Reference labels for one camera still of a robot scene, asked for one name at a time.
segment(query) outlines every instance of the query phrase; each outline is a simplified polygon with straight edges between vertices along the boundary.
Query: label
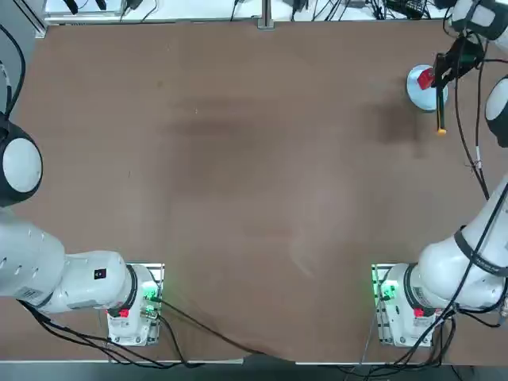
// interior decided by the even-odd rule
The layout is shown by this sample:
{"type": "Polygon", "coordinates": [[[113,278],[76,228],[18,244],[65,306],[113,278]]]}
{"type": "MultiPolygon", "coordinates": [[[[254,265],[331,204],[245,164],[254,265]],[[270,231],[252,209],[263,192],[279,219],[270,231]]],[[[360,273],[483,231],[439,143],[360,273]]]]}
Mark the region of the label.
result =
{"type": "Polygon", "coordinates": [[[111,325],[114,328],[127,328],[129,327],[129,320],[125,319],[123,317],[112,317],[108,321],[109,325],[111,325]]]}
{"type": "Polygon", "coordinates": [[[80,310],[82,308],[95,308],[100,307],[101,304],[97,303],[97,301],[91,299],[91,300],[85,300],[83,302],[76,302],[76,303],[70,303],[67,304],[67,307],[69,307],[71,310],[80,310]]]}
{"type": "Polygon", "coordinates": [[[22,287],[13,295],[16,299],[31,300],[39,297],[42,291],[35,290],[30,287],[22,287]]]}
{"type": "Polygon", "coordinates": [[[421,287],[413,287],[413,294],[414,296],[417,297],[420,304],[422,304],[423,306],[431,307],[430,302],[423,295],[423,290],[421,287]]]}
{"type": "Polygon", "coordinates": [[[434,316],[416,317],[413,320],[413,325],[418,328],[424,328],[434,323],[434,316]]]}

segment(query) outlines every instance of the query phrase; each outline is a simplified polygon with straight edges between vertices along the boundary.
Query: white robotic arm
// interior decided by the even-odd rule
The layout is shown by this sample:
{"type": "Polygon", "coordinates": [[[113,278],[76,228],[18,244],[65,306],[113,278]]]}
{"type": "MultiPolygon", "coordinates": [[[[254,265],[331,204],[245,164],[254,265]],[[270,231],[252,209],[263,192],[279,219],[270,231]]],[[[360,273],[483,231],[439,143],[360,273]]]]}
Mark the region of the white robotic arm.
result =
{"type": "Polygon", "coordinates": [[[6,208],[37,191],[42,156],[30,136],[1,113],[0,159],[0,296],[42,313],[104,309],[111,340],[152,344],[158,306],[145,296],[160,297],[160,288],[145,266],[125,264],[117,252],[68,255],[54,236],[6,208]]]}
{"type": "MultiPolygon", "coordinates": [[[[451,16],[457,32],[473,32],[508,52],[508,2],[458,0],[451,16]]],[[[508,77],[502,78],[487,99],[485,118],[501,147],[508,146],[508,77]]],[[[417,264],[396,264],[387,273],[380,298],[390,322],[393,344],[413,346],[433,325],[440,309],[448,306],[473,259],[454,303],[460,308],[483,310],[506,298],[508,277],[508,200],[490,227],[477,256],[474,248],[508,183],[508,174],[492,193],[478,216],[436,244],[428,245],[417,264]]],[[[432,331],[423,340],[429,346],[432,331]]]]}

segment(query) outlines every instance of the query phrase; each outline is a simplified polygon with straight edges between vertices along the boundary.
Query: cable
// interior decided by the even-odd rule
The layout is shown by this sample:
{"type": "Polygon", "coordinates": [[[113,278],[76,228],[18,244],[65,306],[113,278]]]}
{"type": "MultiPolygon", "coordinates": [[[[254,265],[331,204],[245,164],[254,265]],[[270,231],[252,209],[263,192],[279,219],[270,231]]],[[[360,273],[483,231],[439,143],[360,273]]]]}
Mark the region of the cable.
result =
{"type": "Polygon", "coordinates": [[[150,16],[152,13],[154,13],[157,9],[157,7],[159,6],[159,0],[155,0],[155,5],[153,6],[153,8],[150,10],[150,12],[148,12],[147,14],[145,14],[145,16],[141,19],[140,21],[140,24],[143,24],[144,23],[144,20],[147,19],[148,16],[150,16]]]}
{"type": "Polygon", "coordinates": [[[314,12],[312,14],[312,21],[316,21],[316,18],[318,18],[319,16],[321,16],[321,14],[325,11],[326,7],[329,5],[329,4],[332,4],[332,8],[334,7],[334,3],[332,2],[332,0],[328,0],[325,4],[325,6],[323,6],[321,8],[321,10],[316,14],[316,9],[318,7],[318,2],[319,0],[316,0],[316,4],[314,4],[314,12]]]}
{"type": "Polygon", "coordinates": [[[450,34],[450,32],[446,29],[446,26],[445,26],[445,25],[446,25],[446,21],[448,21],[448,20],[450,19],[450,17],[452,16],[452,15],[449,15],[449,16],[448,16],[448,13],[450,12],[450,9],[451,9],[451,8],[452,8],[452,7],[447,8],[446,12],[444,13],[444,16],[443,16],[443,25],[442,25],[442,26],[443,26],[443,32],[444,32],[447,36],[449,36],[449,37],[451,37],[451,38],[457,38],[457,37],[458,37],[458,35],[457,35],[457,36],[453,36],[452,34],[450,34]]]}
{"type": "Polygon", "coordinates": [[[233,10],[231,11],[231,18],[229,19],[229,22],[233,21],[235,17],[235,10],[237,9],[237,5],[240,2],[240,0],[235,0],[233,3],[233,10]]]}
{"type": "Polygon", "coordinates": [[[163,300],[162,298],[150,298],[151,301],[153,302],[159,302],[159,303],[163,303],[165,306],[171,308],[172,310],[174,310],[175,312],[179,313],[180,315],[184,316],[186,319],[192,321],[193,323],[195,323],[196,325],[198,325],[199,327],[203,328],[205,331],[209,332],[209,333],[212,333],[214,336],[220,338],[221,340],[225,341],[226,343],[228,344],[231,344],[232,346],[234,347],[237,347],[238,349],[241,349],[242,351],[245,351],[245,352],[249,352],[251,354],[260,354],[260,355],[263,355],[265,353],[261,352],[261,351],[258,351],[256,349],[252,349],[252,348],[249,348],[243,344],[240,344],[234,340],[231,340],[229,339],[228,337],[224,336],[223,334],[219,333],[218,331],[214,330],[214,329],[211,329],[210,327],[202,324],[200,321],[194,319],[192,316],[190,316],[189,314],[186,314],[185,312],[183,312],[182,310],[180,310],[179,308],[173,306],[171,303],[168,303],[166,302],[165,300],[163,300]]]}
{"type": "Polygon", "coordinates": [[[121,21],[123,20],[124,16],[127,14],[128,9],[129,9],[129,6],[125,6],[124,10],[122,10],[121,15],[120,15],[120,21],[119,21],[120,24],[121,24],[121,21]]]}
{"type": "Polygon", "coordinates": [[[178,358],[180,359],[182,364],[185,366],[185,368],[192,369],[192,368],[197,368],[197,367],[202,366],[203,363],[201,363],[201,364],[189,364],[189,362],[187,362],[187,360],[185,360],[185,358],[183,357],[183,354],[182,354],[182,350],[180,349],[180,346],[178,345],[178,341],[176,340],[175,331],[173,331],[173,328],[169,324],[169,321],[167,321],[162,315],[159,315],[159,320],[167,328],[167,331],[171,335],[171,339],[173,341],[173,345],[175,346],[176,354],[178,355],[178,358]]]}
{"type": "Polygon", "coordinates": [[[457,127],[459,129],[459,135],[460,135],[460,141],[462,142],[462,146],[464,147],[464,151],[466,152],[466,156],[468,157],[469,164],[471,165],[471,170],[475,174],[476,179],[478,180],[478,183],[480,187],[482,188],[483,196],[486,200],[489,199],[489,192],[487,189],[487,185],[482,180],[478,173],[478,169],[476,167],[475,162],[473,161],[471,157],[471,153],[469,152],[468,144],[466,143],[466,139],[464,137],[464,131],[462,130],[462,124],[460,123],[460,111],[459,111],[459,76],[458,73],[460,72],[460,60],[462,57],[462,53],[464,52],[464,45],[465,40],[463,41],[462,45],[460,46],[459,55],[457,58],[457,65],[456,65],[456,77],[455,77],[455,116],[457,120],[457,127]]]}
{"type": "Polygon", "coordinates": [[[471,314],[469,312],[461,312],[461,314],[469,316],[470,318],[475,319],[478,323],[483,324],[483,325],[485,325],[486,327],[489,327],[489,328],[499,328],[501,326],[501,324],[499,324],[499,323],[496,323],[496,324],[488,323],[488,322],[480,319],[479,317],[477,317],[477,316],[475,316],[475,315],[473,315],[473,314],[471,314]]]}
{"type": "MultiPolygon", "coordinates": [[[[482,42],[479,39],[478,35],[476,35],[476,38],[478,39],[479,45],[482,46],[482,42]]],[[[489,198],[489,192],[488,192],[487,184],[485,182],[485,176],[483,174],[482,159],[481,159],[481,156],[479,154],[479,112],[480,112],[480,107],[481,107],[481,103],[482,103],[482,76],[483,76],[483,68],[485,67],[485,57],[487,56],[487,50],[488,50],[488,48],[489,48],[489,41],[487,41],[485,43],[485,48],[483,49],[483,59],[482,59],[482,63],[480,64],[479,72],[478,72],[478,94],[477,94],[476,123],[475,123],[476,163],[478,165],[478,174],[479,174],[479,177],[481,178],[481,180],[482,180],[482,182],[483,182],[483,184],[485,186],[485,191],[487,192],[487,199],[489,198]]]]}
{"type": "Polygon", "coordinates": [[[12,42],[14,47],[16,48],[17,54],[19,55],[19,60],[21,63],[21,73],[19,75],[19,80],[17,81],[16,90],[14,91],[14,94],[12,95],[12,99],[10,101],[10,104],[8,107],[6,107],[6,115],[5,119],[8,120],[10,117],[10,114],[12,113],[12,110],[14,106],[16,105],[17,99],[19,98],[19,94],[21,93],[21,88],[23,87],[23,82],[25,81],[25,74],[26,74],[26,61],[25,61],[25,55],[23,54],[23,51],[21,50],[21,47],[17,43],[16,39],[13,37],[12,34],[9,33],[9,31],[4,28],[2,24],[0,24],[0,30],[4,32],[4,34],[7,36],[7,38],[12,42]]]}
{"type": "Polygon", "coordinates": [[[351,2],[351,0],[348,0],[348,1],[346,2],[346,5],[345,5],[345,7],[344,7],[344,10],[342,11],[341,15],[339,16],[339,20],[338,20],[338,21],[342,20],[342,16],[344,16],[344,13],[346,13],[346,9],[348,8],[348,6],[349,6],[349,3],[350,3],[350,2],[351,2]]]}
{"type": "Polygon", "coordinates": [[[22,306],[24,306],[32,314],[32,316],[36,319],[36,321],[41,326],[43,326],[44,329],[48,328],[48,329],[46,329],[48,332],[50,332],[51,334],[54,334],[55,336],[57,336],[59,338],[66,340],[66,341],[70,341],[70,342],[84,345],[84,346],[90,346],[90,347],[95,348],[101,352],[107,352],[108,356],[111,356],[111,354],[114,354],[115,356],[119,356],[122,359],[126,360],[129,364],[133,364],[133,365],[139,366],[141,368],[170,369],[176,365],[179,365],[179,363],[165,365],[165,364],[162,364],[158,361],[149,359],[146,356],[142,356],[139,353],[136,353],[133,350],[125,347],[124,345],[115,343],[112,340],[106,339],[105,337],[96,337],[96,336],[92,336],[92,335],[87,335],[85,333],[79,333],[79,332],[76,332],[73,329],[70,329],[68,327],[58,325],[58,324],[54,323],[49,317],[41,314],[39,311],[37,311],[33,306],[29,305],[27,302],[23,302],[21,300],[18,300],[18,301],[21,303],[22,306]],[[82,341],[85,341],[85,342],[83,343],[80,341],[76,341],[75,339],[72,339],[70,337],[63,337],[63,335],[57,334],[56,332],[52,331],[49,327],[51,327],[53,329],[57,329],[61,332],[70,333],[72,336],[78,337],[79,339],[81,339],[82,341]],[[126,356],[123,356],[122,354],[118,353],[117,351],[114,351],[113,349],[110,349],[110,348],[99,347],[98,345],[96,345],[95,343],[93,343],[91,341],[101,341],[101,342],[105,342],[107,344],[114,345],[115,347],[122,349],[123,351],[125,351],[125,352],[127,352],[127,353],[141,359],[141,360],[148,361],[149,363],[152,363],[153,365],[135,363],[134,361],[127,358],[126,356]]]}
{"type": "Polygon", "coordinates": [[[6,88],[7,88],[6,111],[7,111],[7,108],[9,107],[10,103],[12,102],[13,88],[10,85],[10,78],[9,78],[9,73],[7,73],[6,65],[3,64],[2,60],[0,60],[0,71],[2,72],[4,78],[6,79],[6,88]]]}
{"type": "Polygon", "coordinates": [[[85,2],[83,3],[83,5],[82,5],[82,6],[80,6],[80,7],[78,8],[78,10],[82,10],[82,9],[85,7],[85,5],[86,5],[86,4],[88,4],[88,0],[85,0],[85,2]]]}
{"type": "Polygon", "coordinates": [[[405,366],[396,366],[396,365],[393,365],[393,364],[386,364],[386,365],[382,365],[381,367],[378,367],[378,368],[371,368],[366,375],[361,375],[359,373],[355,373],[354,372],[355,369],[347,370],[347,369],[343,369],[340,366],[337,366],[336,368],[339,371],[345,373],[346,377],[348,375],[354,375],[356,377],[364,378],[366,380],[366,379],[370,379],[370,378],[384,378],[384,377],[387,377],[389,375],[396,375],[396,374],[400,373],[401,371],[421,371],[421,370],[426,369],[426,368],[439,367],[441,365],[441,363],[442,363],[442,360],[443,360],[443,357],[444,357],[445,353],[448,351],[449,346],[452,343],[453,337],[455,336],[455,332],[456,332],[456,322],[455,322],[455,319],[453,317],[447,317],[446,319],[448,320],[449,318],[451,318],[452,329],[450,330],[450,334],[448,335],[448,338],[447,338],[446,342],[443,345],[443,342],[442,342],[443,324],[441,324],[441,327],[440,327],[440,330],[439,330],[439,334],[438,334],[438,337],[437,337],[437,339],[440,341],[440,348],[441,348],[441,350],[440,350],[440,352],[439,352],[439,354],[437,356],[434,356],[436,348],[437,348],[437,347],[434,347],[434,349],[431,352],[429,358],[423,364],[415,364],[415,365],[409,364],[409,365],[405,365],[405,366]],[[389,369],[390,371],[384,372],[383,374],[379,374],[379,375],[373,375],[375,372],[380,370],[380,368],[386,368],[386,369],[389,369]]]}
{"type": "Polygon", "coordinates": [[[462,377],[460,377],[459,372],[455,369],[453,365],[450,365],[450,368],[452,369],[453,373],[455,373],[455,376],[459,379],[459,381],[463,381],[462,377]]]}
{"type": "Polygon", "coordinates": [[[335,13],[337,13],[337,10],[339,9],[339,5],[342,3],[342,0],[337,0],[335,4],[333,4],[332,9],[328,13],[328,16],[325,17],[325,21],[331,21],[333,17],[335,16],[335,13]]]}

